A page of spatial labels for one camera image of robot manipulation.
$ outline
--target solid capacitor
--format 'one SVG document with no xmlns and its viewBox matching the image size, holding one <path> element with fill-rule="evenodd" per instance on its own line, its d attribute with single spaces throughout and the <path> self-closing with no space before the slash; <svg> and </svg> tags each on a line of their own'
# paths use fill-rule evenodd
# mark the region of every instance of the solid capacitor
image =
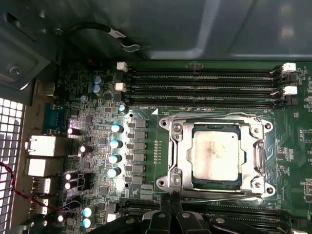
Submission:
<svg viewBox="0 0 312 234">
<path fill-rule="evenodd" d="M 120 140 L 112 140 L 111 143 L 109 144 L 112 149 L 118 149 L 122 146 L 122 141 Z"/>
<path fill-rule="evenodd" d="M 117 123 L 114 123 L 111 127 L 111 130 L 113 133 L 122 133 L 123 132 L 123 127 L 120 126 L 119 124 Z"/>
<path fill-rule="evenodd" d="M 103 93 L 103 89 L 98 84 L 95 84 L 92 87 L 92 92 L 95 93 L 96 95 L 100 96 Z"/>
<path fill-rule="evenodd" d="M 102 86 L 104 84 L 104 81 L 103 81 L 103 79 L 101 77 L 96 76 L 93 79 L 93 83 L 97 84 L 98 86 Z"/>
<path fill-rule="evenodd" d="M 121 161 L 121 155 L 110 155 L 108 161 L 112 164 L 118 163 Z"/>
<path fill-rule="evenodd" d="M 113 167 L 108 170 L 107 175 L 109 178 L 114 178 L 121 173 L 121 169 L 119 167 Z"/>
</svg>

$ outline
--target perforated metal panel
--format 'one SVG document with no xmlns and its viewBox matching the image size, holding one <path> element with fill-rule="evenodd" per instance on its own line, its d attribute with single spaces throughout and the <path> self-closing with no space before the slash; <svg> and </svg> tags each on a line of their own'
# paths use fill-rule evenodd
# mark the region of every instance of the perforated metal panel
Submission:
<svg viewBox="0 0 312 234">
<path fill-rule="evenodd" d="M 0 98 L 0 160 L 16 169 L 20 148 L 21 125 L 24 106 Z M 4 168 L 0 169 L 0 234 L 6 233 L 11 213 L 13 193 L 11 177 Z"/>
</svg>

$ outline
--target gray metal panel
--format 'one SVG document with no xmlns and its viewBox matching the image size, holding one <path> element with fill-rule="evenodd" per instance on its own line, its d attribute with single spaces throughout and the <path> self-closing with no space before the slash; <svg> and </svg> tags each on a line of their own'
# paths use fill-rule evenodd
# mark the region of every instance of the gray metal panel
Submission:
<svg viewBox="0 0 312 234">
<path fill-rule="evenodd" d="M 134 41 L 149 59 L 309 59 L 310 0 L 44 0 L 66 28 L 106 23 Z M 114 38 L 77 32 L 75 44 L 95 57 L 131 58 Z"/>
</svg>

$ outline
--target capacitor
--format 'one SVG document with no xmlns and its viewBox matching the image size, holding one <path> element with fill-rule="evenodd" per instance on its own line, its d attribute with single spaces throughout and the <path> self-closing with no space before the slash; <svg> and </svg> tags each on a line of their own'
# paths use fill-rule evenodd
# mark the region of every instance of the capacitor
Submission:
<svg viewBox="0 0 312 234">
<path fill-rule="evenodd" d="M 92 92 L 95 93 L 96 95 L 100 96 L 103 93 L 103 89 L 98 84 L 95 84 L 92 87 Z"/>
<path fill-rule="evenodd" d="M 121 112 L 121 113 L 123 113 L 123 114 L 128 113 L 128 108 L 127 108 L 125 105 L 123 105 L 123 104 L 120 104 L 120 105 L 118 106 L 118 110 L 119 110 L 119 112 Z"/>
<path fill-rule="evenodd" d="M 82 96 L 80 97 L 80 101 L 83 102 L 83 103 L 85 103 L 85 102 L 88 101 L 88 97 L 87 97 L 86 95 L 82 95 Z"/>
<path fill-rule="evenodd" d="M 77 186 L 78 186 L 78 182 L 76 180 L 73 180 L 73 181 L 67 182 L 64 187 L 65 189 L 68 190 L 68 189 L 75 188 Z"/>
<path fill-rule="evenodd" d="M 112 164 L 120 162 L 121 159 L 121 155 L 110 155 L 108 158 L 109 162 Z"/>
<path fill-rule="evenodd" d="M 58 222 L 61 223 L 65 221 L 66 219 L 71 218 L 72 216 L 73 216 L 72 212 L 66 211 L 58 216 Z"/>
<path fill-rule="evenodd" d="M 120 126 L 119 124 L 117 123 L 114 123 L 111 127 L 111 130 L 113 133 L 122 133 L 123 132 L 123 127 Z"/>
<path fill-rule="evenodd" d="M 90 152 L 93 151 L 93 148 L 92 148 L 92 146 L 90 146 L 90 145 L 81 145 L 81 146 L 79 147 L 79 150 L 80 150 L 80 152 L 82 152 L 82 153 L 90 153 Z"/>
<path fill-rule="evenodd" d="M 109 178 L 114 178 L 121 173 L 121 169 L 119 167 L 113 167 L 108 170 L 107 175 Z"/>
<path fill-rule="evenodd" d="M 102 86 L 104 84 L 104 81 L 103 81 L 103 79 L 101 77 L 96 76 L 93 79 L 93 83 L 97 84 L 98 86 Z"/>
<path fill-rule="evenodd" d="M 122 142 L 120 140 L 112 140 L 109 145 L 112 149 L 118 149 L 122 146 Z"/>
<path fill-rule="evenodd" d="M 93 215 L 96 211 L 96 208 L 92 205 L 86 207 L 83 209 L 82 214 L 83 216 L 85 216 L 86 218 L 90 217 L 91 215 Z"/>
<path fill-rule="evenodd" d="M 90 228 L 93 224 L 94 224 L 94 218 L 93 217 L 85 218 L 82 221 L 82 226 L 84 228 Z"/>
<path fill-rule="evenodd" d="M 78 178 L 77 172 L 69 172 L 65 175 L 66 180 L 77 179 L 77 178 Z"/>
<path fill-rule="evenodd" d="M 67 133 L 69 135 L 76 135 L 76 136 L 81 135 L 81 131 L 79 129 L 76 129 L 76 128 L 69 128 L 69 129 L 67 129 Z"/>
</svg>

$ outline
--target mounting hole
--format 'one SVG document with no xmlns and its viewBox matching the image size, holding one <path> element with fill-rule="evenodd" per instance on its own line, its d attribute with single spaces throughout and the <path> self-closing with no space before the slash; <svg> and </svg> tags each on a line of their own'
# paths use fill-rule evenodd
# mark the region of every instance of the mounting hole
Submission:
<svg viewBox="0 0 312 234">
<path fill-rule="evenodd" d="M 162 180 L 161 180 L 160 182 L 158 182 L 158 185 L 159 185 L 160 187 L 163 187 L 164 184 L 165 184 L 165 183 L 164 183 L 164 181 L 162 181 Z"/>
<path fill-rule="evenodd" d="M 266 124 L 264 125 L 264 127 L 265 127 L 265 129 L 271 129 L 271 128 L 272 128 L 272 126 L 271 126 L 269 123 L 266 123 Z"/>
<path fill-rule="evenodd" d="M 268 194 L 272 194 L 274 192 L 273 188 L 269 187 L 267 188 L 267 193 Z"/>
</svg>

